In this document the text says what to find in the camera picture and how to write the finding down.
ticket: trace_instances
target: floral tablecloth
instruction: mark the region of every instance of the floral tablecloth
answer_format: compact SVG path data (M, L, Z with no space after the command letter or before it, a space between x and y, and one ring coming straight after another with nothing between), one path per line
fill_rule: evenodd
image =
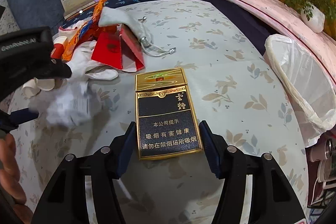
M249 40L210 3L160 0L121 7L145 26L154 44L176 47L160 58L145 55L145 71L182 67L197 118L215 134L250 155L271 153L290 180L303 209L308 172L304 144L284 89ZM72 129L44 126L43 114L13 131L17 161L28 206L34 210L63 157L90 155L124 134L135 121L134 73L112 81L91 81L104 108L92 121ZM18 89L10 111L27 107ZM92 207L87 178L89 215ZM134 151L127 172L115 188L127 223L211 223L223 180L211 173L203 152L168 160L139 161ZM241 223L247 223L251 198L248 177Z

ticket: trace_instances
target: hand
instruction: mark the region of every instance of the hand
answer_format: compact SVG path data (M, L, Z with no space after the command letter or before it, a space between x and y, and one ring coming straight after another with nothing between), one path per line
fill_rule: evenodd
M27 198L18 182L20 171L15 160L15 153L16 144L14 137L11 134L7 134L5 139L0 139L0 161L3 164L3 169L0 169L0 184L17 203L13 207L17 216L24 224L30 224L33 213L27 206L24 206Z

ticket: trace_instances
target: paper cup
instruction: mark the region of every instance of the paper cup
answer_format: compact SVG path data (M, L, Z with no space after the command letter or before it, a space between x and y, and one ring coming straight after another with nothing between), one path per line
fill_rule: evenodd
M35 80L31 79L27 83L25 83L22 87L22 93L25 97L31 98L38 94L40 89L36 86Z
M42 90L49 91L55 87L55 79L36 79L36 86Z

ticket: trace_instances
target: gold border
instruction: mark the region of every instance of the gold border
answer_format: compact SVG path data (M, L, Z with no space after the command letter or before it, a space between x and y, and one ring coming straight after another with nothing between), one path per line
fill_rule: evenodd
M182 85L182 86L178 86L176 88L170 88L170 89L166 89L166 90L158 90L158 91L153 91L153 92L144 92L144 91L139 91L137 92L137 97L138 98L145 98L145 97L160 97L163 98L164 96L160 96L161 92L164 92L165 95L167 94L172 94L172 93L177 93L177 92L181 92L181 91L185 91L187 92L186 89L186 85Z
M187 78L185 77L185 73L184 73L183 68L163 69L163 70L158 70L158 71L149 71L149 72L145 72L145 73L138 73L138 74L136 74L135 75L135 87L134 87L135 92L144 92L144 91L146 91L146 89L144 89L144 90L137 90L138 75L145 75L145 74L149 74L149 73L160 73L160 72L163 72L163 71L171 71L171 70L177 70L177 69L181 70L184 83L181 83L181 84L178 84L178 85L171 85L171 86L172 87L175 86L175 88L176 88L176 87L181 86L181 85L187 85L188 82L187 82Z
M146 117L162 116L162 115L167 115L167 114L172 114L172 113L178 113L178 112L182 112L182 111L188 111L188 110L191 110L191 108L184 109L184 110L178 110L178 111L174 111L174 112L163 113L163 114L157 114L157 115L139 116L139 118L146 118Z
M185 74L184 74L184 70L183 69L181 69L181 70L182 70L184 79L186 79L185 78ZM183 86L181 86L181 88L185 88L185 91L187 93L187 98L188 98L188 102L189 102L189 105L190 105L190 110L192 112L192 116L193 116L193 119L194 119L194 126L195 126L195 129L196 129L196 134L197 134L197 137L198 137L199 148L193 149L193 150L184 151L184 152L169 153L169 154L158 155L158 156L154 155L154 156L144 156L144 157L141 157L141 153L140 153L140 133L139 133L139 126L138 126L139 125L139 111L138 111L138 98L139 97L138 97L138 93L145 93L145 92L136 92L135 93L135 112L136 112L136 121L137 121L136 131L137 131L138 157L139 157L139 160L168 159L168 158L171 158L171 157L177 157L177 156L181 156L181 155L184 155L184 154L196 153L196 152L203 151L203 143L202 143L202 140L201 140L200 130L199 130L199 127L198 127L198 124L197 124L197 118L196 118L196 114L195 114L195 110L194 110L194 105L193 105L193 102L191 100L191 95L190 95L189 87L188 87L188 85L183 85Z

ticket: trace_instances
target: gold box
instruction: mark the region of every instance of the gold box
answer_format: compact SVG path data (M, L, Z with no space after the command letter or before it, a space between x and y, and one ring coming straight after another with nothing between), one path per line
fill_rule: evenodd
M135 108L140 160L203 150L183 69L136 75Z

